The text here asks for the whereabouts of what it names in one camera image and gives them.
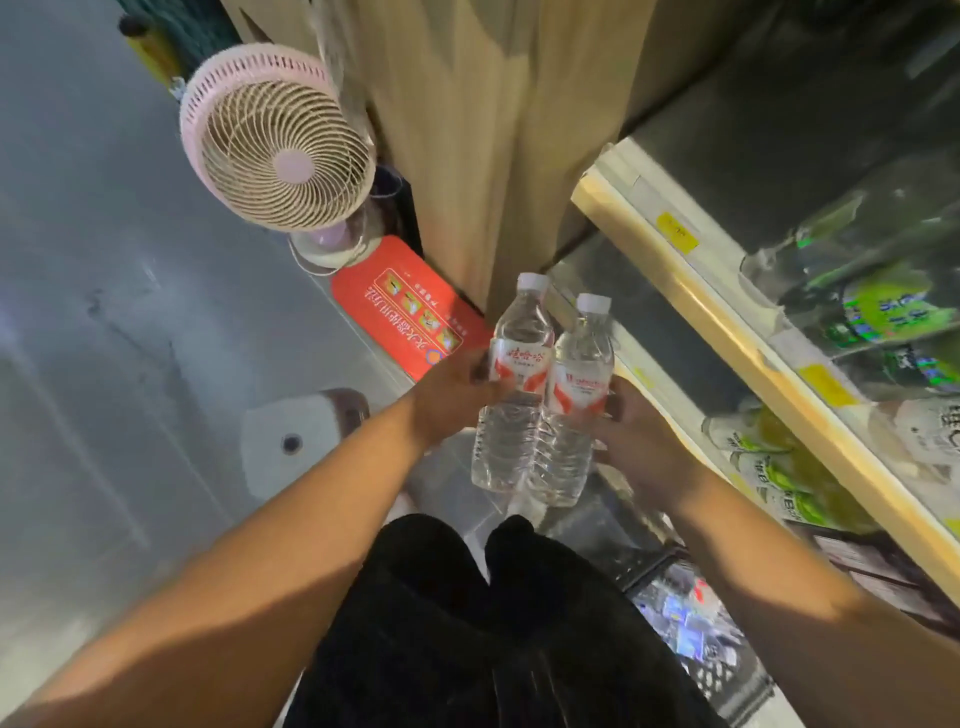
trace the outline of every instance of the black shorts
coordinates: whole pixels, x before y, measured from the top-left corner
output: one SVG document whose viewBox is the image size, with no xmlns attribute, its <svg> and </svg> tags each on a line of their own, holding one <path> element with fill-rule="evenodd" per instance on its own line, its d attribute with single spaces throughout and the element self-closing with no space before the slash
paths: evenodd
<svg viewBox="0 0 960 728">
<path fill-rule="evenodd" d="M 286 728 L 723 726 L 634 605 L 572 550 L 504 521 L 490 583 L 445 523 L 381 529 Z"/>
</svg>

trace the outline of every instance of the wooden pillar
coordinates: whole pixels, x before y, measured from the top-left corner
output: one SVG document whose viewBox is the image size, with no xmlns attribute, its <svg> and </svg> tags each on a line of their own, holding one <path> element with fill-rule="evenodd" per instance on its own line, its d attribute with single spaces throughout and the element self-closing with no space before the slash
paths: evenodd
<svg viewBox="0 0 960 728">
<path fill-rule="evenodd" d="M 231 6 L 297 47 L 296 22 L 269 8 L 305 2 L 224 0 L 245 39 Z M 313 2 L 413 187 L 427 260 L 493 320 L 516 275 L 553 259 L 601 147 L 709 62 L 755 0 Z"/>
</svg>

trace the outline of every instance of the white cylindrical object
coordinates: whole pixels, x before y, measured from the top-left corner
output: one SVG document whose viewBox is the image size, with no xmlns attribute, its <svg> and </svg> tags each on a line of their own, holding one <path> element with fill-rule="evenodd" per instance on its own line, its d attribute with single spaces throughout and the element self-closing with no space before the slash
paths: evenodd
<svg viewBox="0 0 960 728">
<path fill-rule="evenodd" d="M 610 313 L 610 299 L 593 293 L 581 293 L 577 296 L 577 310 L 581 313 Z"/>
<path fill-rule="evenodd" d="M 516 278 L 516 290 L 543 293 L 549 283 L 550 279 L 539 273 L 521 273 Z"/>
</svg>

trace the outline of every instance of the price label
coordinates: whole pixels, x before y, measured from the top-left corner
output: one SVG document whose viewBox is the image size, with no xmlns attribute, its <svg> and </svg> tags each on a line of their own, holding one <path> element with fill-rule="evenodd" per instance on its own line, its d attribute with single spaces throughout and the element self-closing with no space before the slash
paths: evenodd
<svg viewBox="0 0 960 728">
<path fill-rule="evenodd" d="M 960 539 L 960 519 L 944 519 L 947 530 Z"/>
<path fill-rule="evenodd" d="M 690 251 L 700 245 L 700 241 L 669 212 L 660 214 L 657 228 L 670 244 L 684 255 L 689 255 Z"/>
<path fill-rule="evenodd" d="M 630 371 L 634 373 L 636 380 L 640 382 L 640 384 L 642 384 L 647 389 L 653 389 L 653 386 L 654 386 L 653 381 L 651 381 L 650 377 L 644 374 L 639 367 L 632 367 Z"/>
<path fill-rule="evenodd" d="M 823 364 L 801 367 L 797 374 L 831 407 L 849 407 L 859 403 L 859 399 L 848 392 Z"/>
</svg>

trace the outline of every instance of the red sticker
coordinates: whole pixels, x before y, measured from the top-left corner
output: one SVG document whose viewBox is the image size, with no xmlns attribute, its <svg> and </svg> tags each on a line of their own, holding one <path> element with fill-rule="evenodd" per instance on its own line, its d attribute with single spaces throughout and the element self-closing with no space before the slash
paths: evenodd
<svg viewBox="0 0 960 728">
<path fill-rule="evenodd" d="M 461 346 L 485 347 L 487 323 L 395 235 L 333 277 L 333 298 L 408 375 L 419 380 Z"/>
</svg>

